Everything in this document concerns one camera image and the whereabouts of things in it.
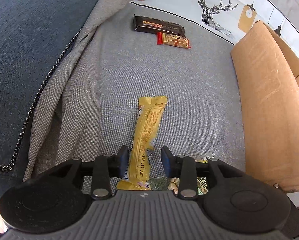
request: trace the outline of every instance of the yellow snack package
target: yellow snack package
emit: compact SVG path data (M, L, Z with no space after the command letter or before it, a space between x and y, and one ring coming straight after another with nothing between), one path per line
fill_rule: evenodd
M117 189L151 190L148 184L150 172L148 156L154 150L155 137L166 104L165 96L139 98L139 114L127 176L118 182Z

